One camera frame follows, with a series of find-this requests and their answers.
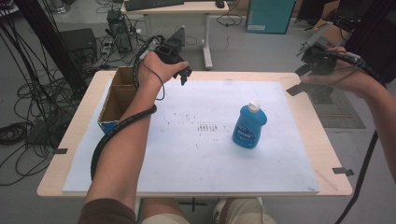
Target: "hand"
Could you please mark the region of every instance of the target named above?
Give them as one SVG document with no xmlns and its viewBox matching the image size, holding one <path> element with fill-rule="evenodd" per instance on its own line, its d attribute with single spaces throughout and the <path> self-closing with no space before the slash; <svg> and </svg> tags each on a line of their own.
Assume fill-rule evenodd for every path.
<svg viewBox="0 0 396 224">
<path fill-rule="evenodd" d="M 189 66 L 188 62 L 163 63 L 156 53 L 150 51 L 138 68 L 139 86 L 159 91 L 163 83 L 169 81 L 172 75 L 187 66 Z"/>
<path fill-rule="evenodd" d="M 338 47 L 329 49 L 346 54 L 344 48 Z M 305 75 L 301 78 L 303 83 L 328 85 L 343 91 L 354 92 L 359 97 L 364 95 L 373 87 L 380 85 L 374 78 L 364 71 L 341 60 L 337 61 L 334 71 L 328 76 L 316 76 L 315 74 Z"/>
</svg>

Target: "desk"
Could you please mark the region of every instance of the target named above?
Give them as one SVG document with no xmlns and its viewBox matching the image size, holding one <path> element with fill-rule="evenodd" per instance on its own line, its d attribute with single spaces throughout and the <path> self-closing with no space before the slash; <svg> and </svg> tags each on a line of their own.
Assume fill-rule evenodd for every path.
<svg viewBox="0 0 396 224">
<path fill-rule="evenodd" d="M 127 15 L 143 14 L 146 23 L 147 36 L 151 36 L 151 27 L 181 26 L 184 24 L 203 24 L 205 26 L 205 39 L 203 50 L 206 69 L 213 67 L 209 49 L 209 16 L 210 14 L 226 14 L 229 10 L 226 3 L 224 8 L 217 8 L 214 2 L 186 2 L 184 5 L 173 7 L 158 7 L 137 11 L 126 11 L 124 4 L 121 13 Z"/>
<path fill-rule="evenodd" d="M 60 148 L 68 148 L 66 154 L 55 155 L 45 173 L 37 193 L 44 197 L 84 197 L 85 193 L 63 192 L 64 182 L 71 167 L 76 148 L 85 133 L 93 110 L 97 106 L 106 84 L 115 75 L 114 71 L 96 73 L 90 87 L 70 123 Z M 300 79 L 292 73 L 249 73 L 249 72 L 193 72 L 189 80 L 246 80 L 278 81 L 284 90 L 299 83 Z M 341 167 L 332 145 L 323 130 L 318 116 L 306 94 L 291 97 L 286 95 L 290 111 L 295 119 L 298 132 L 304 143 L 308 159 L 318 181 L 319 195 L 349 195 L 352 188 L 345 175 L 336 175 L 332 168 Z"/>
</svg>

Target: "forearm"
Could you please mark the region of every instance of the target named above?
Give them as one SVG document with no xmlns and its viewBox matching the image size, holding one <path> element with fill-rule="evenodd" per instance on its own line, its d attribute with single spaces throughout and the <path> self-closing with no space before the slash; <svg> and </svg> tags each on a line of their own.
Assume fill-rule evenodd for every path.
<svg viewBox="0 0 396 224">
<path fill-rule="evenodd" d="M 156 92 L 157 89 L 139 89 L 120 121 L 150 109 Z M 145 117 L 128 125 L 106 144 L 86 202 L 98 198 L 113 198 L 134 209 L 137 179 L 145 155 L 148 132 L 149 117 Z"/>
<path fill-rule="evenodd" d="M 389 170 L 396 183 L 396 100 L 380 85 L 375 85 L 362 97 L 372 113 Z"/>
</svg>

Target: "person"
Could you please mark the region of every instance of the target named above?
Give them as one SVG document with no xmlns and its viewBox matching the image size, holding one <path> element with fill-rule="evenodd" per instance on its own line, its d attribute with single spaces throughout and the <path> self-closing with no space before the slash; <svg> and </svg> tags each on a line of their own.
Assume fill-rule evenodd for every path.
<svg viewBox="0 0 396 224">
<path fill-rule="evenodd" d="M 329 50 L 341 54 L 347 53 L 342 47 Z M 308 74 L 303 76 L 301 81 L 350 91 L 365 101 L 372 114 L 391 176 L 396 184 L 396 100 L 391 92 L 364 71 L 340 60 L 329 76 Z"/>
<path fill-rule="evenodd" d="M 344 49 L 333 50 L 345 52 Z M 176 71 L 187 65 L 187 62 L 164 64 L 155 53 L 150 52 L 138 69 L 140 88 L 120 120 L 151 108 L 162 82 L 168 81 Z M 396 182 L 396 139 L 393 137 L 396 130 L 396 101 L 375 79 L 361 70 L 351 73 L 348 67 L 351 67 L 350 64 L 337 62 L 335 72 L 329 76 L 310 74 L 302 77 L 302 82 L 333 85 L 344 91 L 352 91 L 365 100 Z M 81 210 L 80 224 L 135 223 L 137 179 L 145 155 L 149 120 L 146 117 L 129 125 L 106 144 Z M 189 223 L 178 204 L 170 198 L 145 199 L 141 210 L 143 224 Z M 228 199 L 220 203 L 217 210 L 219 223 L 275 223 L 257 198 Z"/>
</svg>

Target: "table leg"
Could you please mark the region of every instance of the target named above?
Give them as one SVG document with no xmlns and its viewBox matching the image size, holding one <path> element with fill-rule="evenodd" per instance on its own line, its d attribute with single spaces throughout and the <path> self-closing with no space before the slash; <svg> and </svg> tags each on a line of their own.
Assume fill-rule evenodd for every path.
<svg viewBox="0 0 396 224">
<path fill-rule="evenodd" d="M 213 68 L 212 57 L 210 56 L 209 49 L 209 14 L 205 14 L 205 39 L 204 43 L 204 58 L 205 58 L 205 67 L 206 69 Z"/>
<path fill-rule="evenodd" d="M 145 19 L 145 24 L 146 24 L 146 35 L 148 36 L 148 38 L 150 38 L 152 36 L 151 33 L 151 20 L 149 18 L 149 14 L 143 14 L 143 17 Z M 151 44 L 148 46 L 149 49 L 155 49 L 155 41 L 152 41 Z"/>
</svg>

